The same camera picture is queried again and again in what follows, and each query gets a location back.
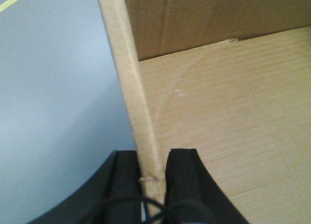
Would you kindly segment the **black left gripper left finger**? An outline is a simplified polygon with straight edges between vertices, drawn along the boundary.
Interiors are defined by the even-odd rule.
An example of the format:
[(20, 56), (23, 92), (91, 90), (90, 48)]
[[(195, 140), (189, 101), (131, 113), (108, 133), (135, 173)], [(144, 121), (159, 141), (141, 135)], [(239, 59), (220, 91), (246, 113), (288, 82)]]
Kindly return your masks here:
[(32, 220), (33, 224), (139, 224), (141, 202), (100, 208), (112, 198), (141, 196), (136, 151), (113, 151), (100, 168), (70, 197)]

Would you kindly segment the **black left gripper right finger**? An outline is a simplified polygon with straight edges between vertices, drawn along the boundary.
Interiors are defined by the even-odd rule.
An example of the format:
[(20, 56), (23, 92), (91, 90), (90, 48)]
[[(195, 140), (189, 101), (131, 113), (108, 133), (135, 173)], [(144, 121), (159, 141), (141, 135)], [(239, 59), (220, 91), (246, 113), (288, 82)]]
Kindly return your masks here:
[(246, 224), (196, 149), (172, 149), (166, 165), (165, 224)]

